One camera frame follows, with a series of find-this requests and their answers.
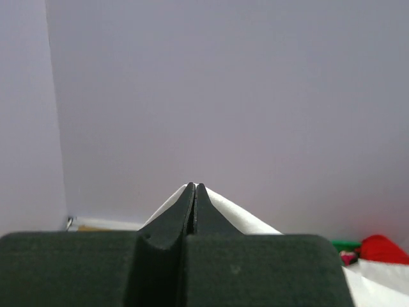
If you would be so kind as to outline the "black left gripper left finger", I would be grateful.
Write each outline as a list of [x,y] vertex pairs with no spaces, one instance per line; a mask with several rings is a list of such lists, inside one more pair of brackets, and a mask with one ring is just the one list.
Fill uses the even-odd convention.
[[1,238],[2,306],[175,306],[195,197],[138,231],[19,232]]

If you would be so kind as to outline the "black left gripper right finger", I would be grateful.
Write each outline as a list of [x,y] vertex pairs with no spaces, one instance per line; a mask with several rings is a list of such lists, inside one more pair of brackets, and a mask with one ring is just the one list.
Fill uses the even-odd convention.
[[336,249],[318,235],[246,235],[199,184],[183,241],[184,306],[352,306]]

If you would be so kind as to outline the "white t shirt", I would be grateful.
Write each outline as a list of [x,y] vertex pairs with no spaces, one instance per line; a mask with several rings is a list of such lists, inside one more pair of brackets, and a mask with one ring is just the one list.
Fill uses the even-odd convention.
[[[174,204],[182,190],[180,187],[155,213],[148,223]],[[194,184],[195,195],[199,184]],[[206,187],[213,206],[230,222],[246,235],[284,235],[250,214],[237,204]],[[191,210],[184,238],[193,231],[193,211]],[[183,289],[183,246],[178,287],[178,302],[175,306],[184,306],[181,301]],[[344,277],[353,299],[352,306],[407,306],[408,305],[408,269],[400,265],[375,264],[364,262],[358,267],[347,268],[342,265]]]

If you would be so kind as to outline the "green plastic bin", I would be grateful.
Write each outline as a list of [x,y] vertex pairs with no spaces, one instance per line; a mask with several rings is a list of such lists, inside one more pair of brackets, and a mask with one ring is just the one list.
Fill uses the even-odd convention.
[[362,245],[361,242],[333,240],[332,245],[337,249],[338,254],[340,251],[354,251],[358,253],[360,257],[360,247]]

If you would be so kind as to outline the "pink t shirt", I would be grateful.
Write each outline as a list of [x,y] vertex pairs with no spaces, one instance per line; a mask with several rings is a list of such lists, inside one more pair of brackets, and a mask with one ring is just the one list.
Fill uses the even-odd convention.
[[359,254],[354,251],[340,251],[339,256],[346,267],[356,263],[359,259]]

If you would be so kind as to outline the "red t shirt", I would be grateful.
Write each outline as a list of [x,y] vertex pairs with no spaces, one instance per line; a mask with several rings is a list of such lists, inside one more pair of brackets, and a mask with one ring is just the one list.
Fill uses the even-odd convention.
[[364,260],[408,265],[408,253],[383,235],[367,237],[355,251]]

